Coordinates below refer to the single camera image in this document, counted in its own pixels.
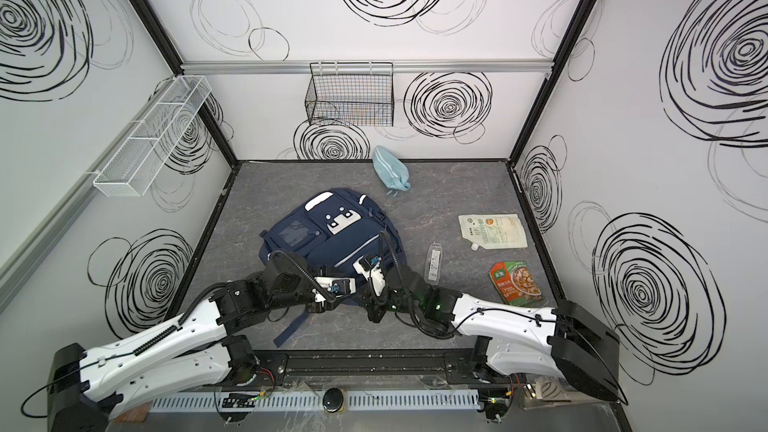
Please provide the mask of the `navy blue student backpack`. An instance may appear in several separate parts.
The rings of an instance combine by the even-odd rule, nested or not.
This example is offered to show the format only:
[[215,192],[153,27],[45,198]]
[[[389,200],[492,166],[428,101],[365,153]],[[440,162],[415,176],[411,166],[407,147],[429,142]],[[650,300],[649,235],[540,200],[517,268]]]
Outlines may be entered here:
[[[264,265],[276,251],[294,253],[310,266],[330,266],[356,281],[354,262],[368,254],[385,263],[406,265],[399,233],[384,210],[370,197],[349,188],[317,194],[260,233],[259,259]],[[305,311],[274,340],[282,345],[310,313]]]

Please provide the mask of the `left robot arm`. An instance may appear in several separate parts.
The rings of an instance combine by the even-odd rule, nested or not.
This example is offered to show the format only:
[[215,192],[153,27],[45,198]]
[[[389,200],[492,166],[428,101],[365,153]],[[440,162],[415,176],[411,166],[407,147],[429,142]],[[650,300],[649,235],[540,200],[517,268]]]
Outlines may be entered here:
[[113,343],[58,350],[41,387],[50,431],[103,431],[124,412],[197,386],[274,383],[243,330],[274,309],[334,309],[358,289],[358,264],[311,265],[276,251],[264,270],[206,287],[177,316]]

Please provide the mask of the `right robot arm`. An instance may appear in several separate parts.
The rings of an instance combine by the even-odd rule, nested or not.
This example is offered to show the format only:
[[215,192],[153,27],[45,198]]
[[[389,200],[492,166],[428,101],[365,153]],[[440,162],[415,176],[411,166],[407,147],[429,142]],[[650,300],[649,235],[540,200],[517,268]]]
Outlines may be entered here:
[[618,335],[582,306],[520,307],[490,302],[427,283],[394,259],[368,254],[353,264],[358,294],[373,322],[402,313],[435,340],[475,337],[480,369],[498,375],[550,376],[606,402],[623,402]]

